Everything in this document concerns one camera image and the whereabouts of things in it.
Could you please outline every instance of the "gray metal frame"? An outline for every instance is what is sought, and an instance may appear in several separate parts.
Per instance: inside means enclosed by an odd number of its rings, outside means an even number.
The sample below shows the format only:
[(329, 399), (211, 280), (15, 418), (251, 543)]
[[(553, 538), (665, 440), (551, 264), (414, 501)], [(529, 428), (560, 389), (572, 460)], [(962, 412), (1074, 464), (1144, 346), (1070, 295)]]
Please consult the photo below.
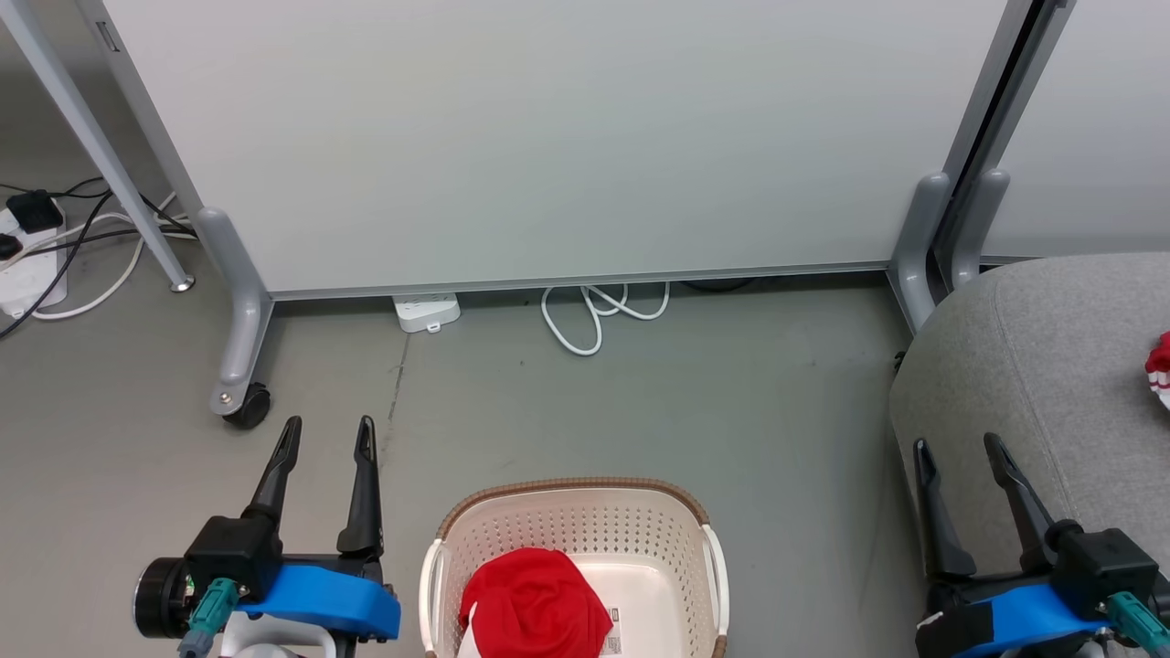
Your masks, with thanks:
[(61, 114), (66, 117), (74, 133), (77, 135), (85, 152), (105, 177), (110, 190), (122, 203), (146, 246), (163, 266), (163, 272), (171, 280), (171, 290), (183, 293), (190, 289), (195, 282), (194, 276), (187, 274), (179, 265), (178, 259), (174, 258), (174, 252), (166, 244), (158, 224), (154, 222), (146, 205), (138, 196), (138, 189), (135, 187), (130, 174), (118, 160), (110, 140), (97, 125), (97, 119), (94, 118), (89, 105), (77, 91), (77, 85), (74, 84), (73, 77), (69, 76), (61, 59), (53, 49), (53, 44), (44, 35), (44, 30), (41, 29), (41, 25), (28, 4), (25, 0), (0, 0), (0, 20), (8, 27), (8, 32), (12, 33), (13, 40), (28, 59), (28, 63), (32, 64), (36, 76), (41, 80), (41, 84), (61, 109)]
[(183, 166), (179, 152), (138, 76), (133, 61), (122, 44), (122, 37), (110, 20), (105, 5), (102, 0), (76, 0), (76, 2), (94, 37), (104, 46), (106, 62), (154, 151), (163, 173), (174, 187), (179, 203), (192, 218), (192, 225), (199, 233), (204, 249), (230, 290), (232, 325), (220, 362), (219, 381), (215, 382), (211, 393), (212, 411), (227, 416), (240, 409), (243, 403), (245, 391), (252, 382), (256, 358), (264, 341), (264, 331), (273, 314), (273, 299), (264, 288), (260, 273), (252, 265), (252, 259), (248, 258), (227, 214), (214, 207), (204, 207), (187, 170)]
[(1040, 9), (971, 166), (943, 213), (931, 248), (948, 292), (979, 274), (984, 240), (1011, 183), (999, 160), (1075, 6), (1076, 0), (1049, 0)]
[[(1049, 0), (1049, 4), (1058, 5), (1060, 0)], [(1011, 62), (1012, 47), (1025, 27), (1031, 5), (1031, 0), (1007, 2), (943, 169), (922, 178), (910, 200), (887, 276), (911, 331), (917, 331), (935, 309), (928, 282), (927, 255), (943, 225), (948, 204), (959, 191), (959, 177), (968, 157), (972, 149), (979, 148), (979, 129), (991, 110), (996, 89)]]
[[(22, 0), (0, 0), (0, 2), (14, 2)], [(576, 286), (580, 283), (604, 283), (604, 279), (564, 279), (546, 281), (491, 281), (475, 282), (464, 286), (407, 286), (386, 288), (362, 288), (362, 289), (338, 289), (338, 290), (295, 290), (270, 293), (252, 263), (250, 258), (243, 248), (239, 235), (232, 226), (227, 213), (214, 207), (205, 207), (199, 199), (198, 192), (191, 181), (190, 176), (183, 166), (179, 155), (171, 142), (170, 136), (163, 124), (158, 111), (154, 108), (145, 85), (135, 68), (129, 54), (125, 52), (117, 29), (109, 18), (102, 0), (75, 0), (82, 13), (85, 15), (90, 30), (98, 43), (106, 46), (105, 56), (113, 71), (115, 78), (122, 87), (126, 100), (135, 112), (143, 131), (154, 150), (164, 173), (174, 186), (179, 201), (192, 213), (193, 224), (204, 241), (206, 251), (230, 290), (233, 302), (232, 327), (223, 351), (223, 361), (220, 368), (219, 382), (216, 382), (212, 396), (211, 407), (218, 414), (228, 414), (240, 407), (243, 393), (252, 381), (253, 370), (260, 354), (264, 338), (268, 321), (271, 317), (273, 306), (276, 300), (310, 300), (310, 299), (342, 299), (358, 296), (387, 296), (394, 294), (417, 294), (434, 290), (464, 292), (476, 289), (504, 289), (504, 288), (531, 288), (543, 286)], [(1054, 7), (1064, 6), (1061, 0), (1051, 0)], [(945, 159), (942, 171), (925, 176), (918, 181), (914, 197), (907, 212), (897, 245), (887, 262), (855, 262), (855, 263), (831, 263), (814, 266), (794, 266), (758, 268), (750, 270), (724, 270), (724, 272), (679, 272), (679, 273), (646, 273), (644, 275), (613, 277), (614, 281), (662, 281), (675, 279), (720, 279), (736, 276), (760, 276), (777, 274), (825, 274), (842, 272), (874, 272), (886, 269), (895, 296), (903, 313), (909, 321), (911, 330), (916, 330), (934, 310), (935, 301), (928, 286), (927, 256), (932, 245), (937, 245), (935, 238), (940, 234), (940, 226), (943, 226), (944, 217), (948, 217), (948, 207), (954, 206), (954, 198), (961, 190), (958, 181), (963, 173), (964, 165), (972, 149), (979, 148), (980, 126), (987, 111), (991, 109), (996, 95), (996, 88), (1011, 59), (1011, 50), (1020, 35), (1027, 16), (1030, 0), (1009, 0), (1004, 15), (996, 30), (983, 68), (977, 77), (971, 98), (966, 110), (959, 122), (950, 152)], [(1042, 52), (1041, 44), (1037, 47), (1037, 54)], [(1017, 94), (1025, 89), (1030, 92), (1031, 85), (1021, 81)], [(999, 126), (1014, 126), (1019, 111), (1003, 118)], [(985, 153), (996, 151), (985, 149)], [(993, 191), (997, 185), (1002, 190), (1006, 183), (991, 176), (987, 183), (978, 186), (975, 199), (984, 199), (982, 206), (975, 204), (975, 208), (987, 207), (991, 197), (987, 191)], [(957, 213), (955, 217), (963, 218), (966, 213)], [(961, 233), (957, 244), (970, 249), (970, 240), (962, 238), (970, 235)]]

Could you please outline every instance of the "basket handle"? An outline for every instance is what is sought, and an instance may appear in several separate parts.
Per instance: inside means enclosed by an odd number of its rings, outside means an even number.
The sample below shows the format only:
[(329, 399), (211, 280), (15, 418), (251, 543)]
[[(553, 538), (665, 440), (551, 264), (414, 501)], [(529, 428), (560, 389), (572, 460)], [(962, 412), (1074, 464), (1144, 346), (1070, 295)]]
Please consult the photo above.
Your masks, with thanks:
[(422, 560), (422, 576), (419, 580), (419, 632), (422, 635), (422, 646), (427, 654), (433, 654), (435, 639), (439, 637), (439, 597), (435, 577), (442, 568), (442, 540), (435, 540), (427, 549)]
[(718, 598), (718, 609), (715, 610), (715, 625), (718, 635), (728, 635), (728, 623), (731, 617), (730, 597), (728, 596), (728, 563), (723, 560), (723, 547), (720, 546), (720, 537), (707, 523), (703, 523), (703, 539), (707, 548), (708, 560), (715, 573), (715, 596)]

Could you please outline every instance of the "caster wheel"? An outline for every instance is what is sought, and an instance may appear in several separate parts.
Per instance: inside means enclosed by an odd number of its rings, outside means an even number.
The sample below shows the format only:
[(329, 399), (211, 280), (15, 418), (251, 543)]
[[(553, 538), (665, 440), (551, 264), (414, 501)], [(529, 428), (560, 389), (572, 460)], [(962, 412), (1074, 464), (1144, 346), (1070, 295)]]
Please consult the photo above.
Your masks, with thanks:
[(243, 393), (243, 404), (240, 409), (228, 413), (223, 420), (228, 425), (241, 430), (252, 430), (268, 416), (268, 410), (273, 406), (273, 395), (268, 388), (260, 382), (248, 384), (248, 391)]

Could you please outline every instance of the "white cable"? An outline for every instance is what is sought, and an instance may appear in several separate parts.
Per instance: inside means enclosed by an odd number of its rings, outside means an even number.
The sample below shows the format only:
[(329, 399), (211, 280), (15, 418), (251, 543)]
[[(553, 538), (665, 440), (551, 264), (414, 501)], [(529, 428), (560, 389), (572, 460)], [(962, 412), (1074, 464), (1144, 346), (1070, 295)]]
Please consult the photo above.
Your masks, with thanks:
[[(90, 226), (92, 226), (94, 224), (97, 224), (98, 221), (105, 220), (105, 219), (124, 219), (126, 221), (130, 221), (130, 218), (126, 217), (126, 215), (124, 215), (124, 214), (122, 214), (122, 213), (108, 212), (108, 213), (103, 213), (103, 214), (99, 214), (99, 215), (95, 217), (94, 221), (91, 222)], [(66, 238), (68, 238), (70, 235), (75, 235), (75, 234), (80, 233), (82, 228), (84, 228), (84, 226), (78, 226), (76, 228), (70, 228), (69, 231), (66, 231), (64, 233), (57, 233), (56, 235), (54, 235), (51, 238), (46, 238), (44, 240), (40, 240), (37, 242), (33, 242), (32, 245), (27, 245), (23, 249), (20, 251), (19, 254), (16, 254), (13, 258), (11, 258), (7, 261), (5, 261), (5, 263), (2, 266), (0, 266), (0, 272), (4, 272), (6, 269), (8, 269), (9, 267), (16, 265), (18, 262), (21, 261), (21, 259), (23, 259), (28, 254), (35, 252), (36, 249), (40, 249), (41, 247), (46, 247), (46, 246), (51, 245), (54, 242), (57, 242), (60, 240), (64, 240)]]
[[(593, 318), (593, 334), (597, 335), (597, 343), (594, 343), (592, 348), (581, 349), (574, 347), (567, 340), (565, 340), (560, 330), (557, 329), (557, 324), (552, 322), (552, 317), (549, 316), (549, 293), (552, 292), (552, 288), (545, 288), (544, 294), (541, 295), (541, 314), (544, 315), (544, 322), (549, 325), (549, 329), (552, 330), (552, 335), (556, 336), (558, 341), (560, 341), (560, 344), (564, 345), (566, 350), (573, 352), (577, 356), (593, 356), (598, 352), (598, 350), (601, 349), (603, 316), (608, 317), (611, 315), (617, 314), (618, 311), (621, 311), (635, 320), (644, 320), (644, 321), (654, 320), (661, 316), (662, 313), (666, 311), (666, 306), (670, 301), (670, 283), (667, 282), (665, 286), (666, 287), (662, 290), (662, 306), (660, 306), (656, 311), (648, 315), (639, 313), (626, 306), (626, 300), (629, 299), (629, 286), (625, 283), (622, 283), (621, 286), (621, 301), (611, 297), (610, 295), (599, 290), (594, 286), (581, 286), (580, 287), (581, 297), (585, 299), (585, 307), (589, 308), (589, 314)], [(608, 302), (613, 308), (608, 308), (606, 310), (598, 310), (598, 308), (593, 304), (593, 299), (590, 296), (590, 293), (597, 294), (599, 297)]]
[[(171, 204), (171, 201), (173, 201), (173, 200), (174, 200), (174, 192), (171, 192), (171, 194), (166, 199), (163, 200), (163, 203), (158, 206), (158, 208), (160, 211), (164, 210), (164, 208), (166, 208), (166, 206), (168, 206)], [(177, 215), (177, 217), (172, 217), (171, 219), (178, 220), (178, 219), (181, 219), (183, 217), (185, 217), (185, 215), (180, 214), (180, 215)], [(133, 224), (133, 220), (130, 219), (129, 217), (126, 217), (126, 215), (124, 215), (122, 213), (115, 213), (115, 212), (105, 213), (105, 214), (101, 214), (98, 217), (95, 217), (94, 218), (94, 222), (97, 222), (98, 219), (108, 219), (108, 218), (117, 218), (117, 219), (121, 219), (121, 220), (126, 221), (129, 224)], [(154, 213), (154, 221), (159, 222), (159, 224), (165, 224), (166, 222), (161, 217), (159, 217), (158, 213)], [(9, 261), (9, 265), (12, 262), (15, 262), (16, 260), (20, 260), (20, 258), (23, 256), (23, 254), (26, 254), (28, 252), (32, 252), (32, 251), (35, 251), (35, 249), (39, 249), (39, 248), (41, 248), (44, 245), (49, 245), (49, 244), (56, 242), (57, 240), (61, 240), (62, 238), (66, 238), (66, 237), (71, 235), (74, 233), (77, 233), (78, 231), (81, 231), (81, 228), (82, 227), (73, 228), (70, 231), (61, 233), (60, 235), (55, 235), (55, 237), (53, 237), (53, 238), (50, 238), (48, 240), (41, 240), (40, 242), (37, 242), (36, 245), (33, 245), (30, 247), (26, 247), (25, 251), (22, 251), (20, 254), (18, 254), (18, 258), (15, 258), (12, 261)], [(194, 235), (185, 235), (185, 234), (181, 234), (181, 233), (164, 233), (163, 235), (165, 235), (166, 238), (176, 239), (176, 240), (195, 240), (197, 239)], [(110, 286), (104, 293), (102, 293), (101, 295), (98, 295), (97, 299), (95, 299), (94, 301), (89, 302), (85, 306), (81, 306), (81, 307), (77, 307), (75, 309), (67, 310), (67, 311), (63, 311), (63, 313), (41, 313), (41, 311), (36, 310), (36, 311), (33, 311), (33, 317), (35, 317), (37, 320), (68, 320), (70, 317), (76, 317), (76, 316), (78, 316), (78, 315), (81, 315), (83, 313), (87, 313), (89, 310), (92, 310), (92, 309), (97, 308), (102, 302), (104, 302), (105, 300), (110, 299), (110, 296), (113, 295), (113, 293), (117, 293), (118, 288), (121, 288), (122, 285), (125, 283), (128, 279), (130, 279), (130, 274), (133, 273), (135, 267), (138, 266), (138, 259), (143, 254), (143, 246), (145, 244), (146, 244), (146, 240), (144, 240), (142, 238), (138, 239), (138, 245), (135, 246), (135, 254), (132, 256), (130, 256), (130, 263), (126, 265), (125, 272), (123, 272), (122, 276), (119, 276), (118, 280), (115, 281), (112, 286)]]
[(119, 276), (117, 281), (113, 282), (113, 286), (110, 286), (110, 288), (106, 292), (102, 293), (96, 300), (89, 302), (85, 306), (77, 307), (73, 310), (67, 310), (64, 313), (41, 313), (39, 310), (34, 310), (33, 317), (37, 320), (67, 320), (70, 317), (78, 316), (88, 310), (97, 308), (98, 304), (110, 299), (110, 295), (117, 293), (118, 288), (121, 288), (122, 285), (126, 282), (126, 279), (130, 279), (130, 273), (133, 272), (135, 266), (138, 265), (138, 256), (143, 254), (143, 245), (145, 244), (146, 244), (145, 240), (143, 240), (142, 238), (138, 239), (138, 246), (135, 247), (135, 255), (130, 256), (130, 265), (126, 266), (126, 270), (122, 273), (122, 276)]

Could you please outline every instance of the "partition leg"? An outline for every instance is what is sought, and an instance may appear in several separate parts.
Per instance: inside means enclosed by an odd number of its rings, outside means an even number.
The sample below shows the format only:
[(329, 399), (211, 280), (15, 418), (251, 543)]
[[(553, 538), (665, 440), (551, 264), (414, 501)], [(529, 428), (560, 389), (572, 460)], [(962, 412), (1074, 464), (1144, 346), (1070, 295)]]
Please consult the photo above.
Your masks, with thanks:
[(983, 172), (973, 183), (968, 197), (966, 210), (959, 211), (963, 218), (945, 241), (935, 247), (935, 256), (943, 270), (948, 290), (954, 290), (979, 275), (979, 259), (983, 255), (983, 241), (991, 231), (999, 203), (1007, 193), (1011, 176), (1002, 169)]
[(212, 390), (211, 399), (213, 412), (228, 416), (248, 402), (248, 385), (273, 315), (273, 299), (264, 289), (227, 213), (215, 207), (205, 207), (199, 211), (198, 219), (204, 246), (214, 254), (232, 292), (232, 328), (223, 348), (220, 378)]
[(53, 101), (61, 109), (61, 114), (69, 122), (98, 171), (105, 177), (110, 190), (126, 208), (126, 213), (133, 220), (135, 227), (138, 228), (146, 246), (163, 266), (167, 279), (171, 280), (171, 290), (181, 293), (190, 289), (195, 279), (188, 275), (179, 265), (178, 259), (174, 258), (174, 252), (166, 244), (163, 232), (158, 229), (153, 217), (139, 198), (138, 190), (130, 180), (130, 174), (126, 173), (109, 139), (105, 138), (105, 133), (97, 125), (92, 112), (89, 111), (81, 92), (77, 91), (77, 85), (69, 77), (64, 64), (54, 52), (53, 44), (49, 43), (28, 4), (25, 0), (0, 0), (0, 19), (8, 26), (8, 32), (12, 33), (21, 52), (25, 53), (41, 83), (53, 96)]
[(934, 173), (918, 181), (886, 270), (897, 303), (915, 333), (935, 310), (935, 300), (927, 285), (927, 249), (947, 208), (949, 191), (950, 178), (945, 173)]

